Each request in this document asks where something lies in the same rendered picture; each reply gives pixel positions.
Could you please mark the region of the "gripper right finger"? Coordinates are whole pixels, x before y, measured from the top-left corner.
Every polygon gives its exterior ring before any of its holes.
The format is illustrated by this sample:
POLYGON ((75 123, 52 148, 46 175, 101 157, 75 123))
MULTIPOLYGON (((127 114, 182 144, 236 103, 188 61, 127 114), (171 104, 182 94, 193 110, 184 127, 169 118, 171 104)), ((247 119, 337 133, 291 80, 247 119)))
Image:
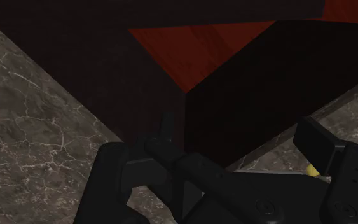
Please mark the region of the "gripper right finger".
POLYGON ((358 144, 342 140, 310 117, 296 126, 294 145, 331 182, 319 209, 323 224, 358 224, 358 144))

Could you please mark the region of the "dark counter cabinet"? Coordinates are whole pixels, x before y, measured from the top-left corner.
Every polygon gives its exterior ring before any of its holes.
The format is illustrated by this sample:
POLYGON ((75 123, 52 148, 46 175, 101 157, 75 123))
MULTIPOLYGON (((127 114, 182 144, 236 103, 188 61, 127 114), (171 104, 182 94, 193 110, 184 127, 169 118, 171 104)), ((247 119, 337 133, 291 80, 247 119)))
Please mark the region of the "dark counter cabinet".
POLYGON ((121 29, 0 12, 0 30, 122 140, 171 111, 176 143, 221 165, 358 93, 358 23, 121 29))

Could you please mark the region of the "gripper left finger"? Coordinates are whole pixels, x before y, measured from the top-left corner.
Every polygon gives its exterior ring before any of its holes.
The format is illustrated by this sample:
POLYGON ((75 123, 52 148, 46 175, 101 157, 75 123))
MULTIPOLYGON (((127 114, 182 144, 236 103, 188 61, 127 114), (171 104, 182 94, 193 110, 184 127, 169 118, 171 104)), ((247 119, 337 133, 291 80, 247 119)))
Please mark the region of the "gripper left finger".
POLYGON ((281 206, 203 157, 172 144, 173 117, 159 135, 133 148, 109 142, 97 151, 73 224, 150 224, 127 206, 132 189, 148 185, 177 224, 282 224, 281 206))

